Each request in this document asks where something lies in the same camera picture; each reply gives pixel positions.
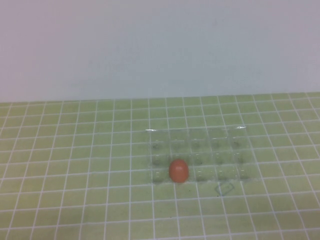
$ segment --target plastic blister tray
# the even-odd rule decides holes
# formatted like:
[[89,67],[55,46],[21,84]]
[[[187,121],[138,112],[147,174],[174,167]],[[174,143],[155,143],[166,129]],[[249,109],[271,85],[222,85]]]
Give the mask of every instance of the plastic blister tray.
[[245,126],[147,130],[150,179],[171,182],[170,163],[183,159],[189,167],[188,182],[230,182],[260,179]]

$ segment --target white backdrop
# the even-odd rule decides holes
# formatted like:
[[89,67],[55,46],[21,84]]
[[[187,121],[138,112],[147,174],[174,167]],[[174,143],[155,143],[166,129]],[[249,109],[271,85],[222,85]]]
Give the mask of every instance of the white backdrop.
[[320,91],[319,0],[0,1],[0,102]]

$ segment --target transparent plastic packaging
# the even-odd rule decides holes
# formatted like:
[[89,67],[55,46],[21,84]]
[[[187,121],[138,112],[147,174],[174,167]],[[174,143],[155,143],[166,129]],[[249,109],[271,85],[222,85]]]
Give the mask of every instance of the transparent plastic packaging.
[[251,181],[261,178],[245,126],[147,130],[150,180],[172,182],[170,163],[183,159],[187,182]]

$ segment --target red sphere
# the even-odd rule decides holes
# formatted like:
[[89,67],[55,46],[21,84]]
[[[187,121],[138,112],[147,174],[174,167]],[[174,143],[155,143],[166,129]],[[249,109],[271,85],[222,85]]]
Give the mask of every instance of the red sphere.
[[187,163],[182,159],[172,161],[169,167],[169,176],[175,183],[184,183],[189,177]]

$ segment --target cutting mat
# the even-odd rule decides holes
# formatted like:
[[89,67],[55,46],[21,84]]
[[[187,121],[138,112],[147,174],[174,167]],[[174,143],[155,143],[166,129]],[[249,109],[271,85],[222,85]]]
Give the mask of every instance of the cutting mat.
[[[151,184],[145,129],[248,126],[260,180]],[[0,103],[0,239],[318,240],[320,93]]]

